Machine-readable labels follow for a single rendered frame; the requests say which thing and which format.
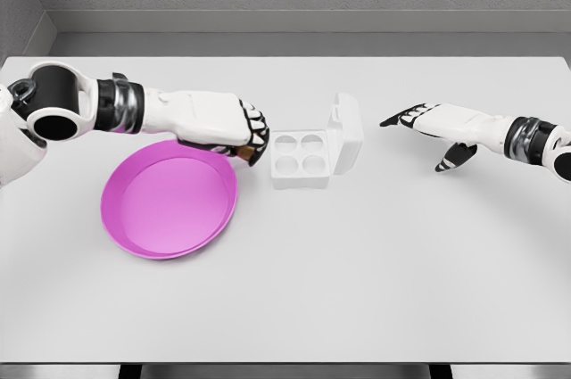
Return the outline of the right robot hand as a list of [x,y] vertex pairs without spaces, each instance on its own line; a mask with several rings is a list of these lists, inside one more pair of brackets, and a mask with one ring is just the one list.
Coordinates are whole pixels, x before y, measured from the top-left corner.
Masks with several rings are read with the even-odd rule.
[[442,138],[452,146],[436,165],[436,172],[460,167],[470,160],[481,144],[478,131],[491,115],[453,104],[421,103],[382,121],[381,128],[403,126],[421,134]]

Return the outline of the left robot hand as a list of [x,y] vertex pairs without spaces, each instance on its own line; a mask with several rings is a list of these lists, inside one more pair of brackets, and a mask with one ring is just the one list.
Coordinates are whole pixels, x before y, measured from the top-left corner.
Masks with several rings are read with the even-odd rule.
[[236,148],[255,149],[249,161],[254,166],[269,143],[269,125],[263,113],[231,93],[179,91],[174,104],[174,134],[180,144],[238,157]]

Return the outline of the white egg box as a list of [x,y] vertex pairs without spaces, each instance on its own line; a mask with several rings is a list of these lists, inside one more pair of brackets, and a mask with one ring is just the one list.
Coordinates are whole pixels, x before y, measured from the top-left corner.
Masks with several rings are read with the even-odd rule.
[[277,190],[322,189],[351,170],[364,141],[356,98],[339,93],[323,129],[281,130],[270,136],[270,170]]

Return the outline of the pink round plate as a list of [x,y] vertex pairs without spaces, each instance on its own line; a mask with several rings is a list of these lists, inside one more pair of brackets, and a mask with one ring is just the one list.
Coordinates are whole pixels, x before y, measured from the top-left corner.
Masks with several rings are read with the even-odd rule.
[[162,141],[113,171],[101,197],[101,220],[121,249],[146,259],[173,259],[201,249],[226,227],[237,192],[226,157]]

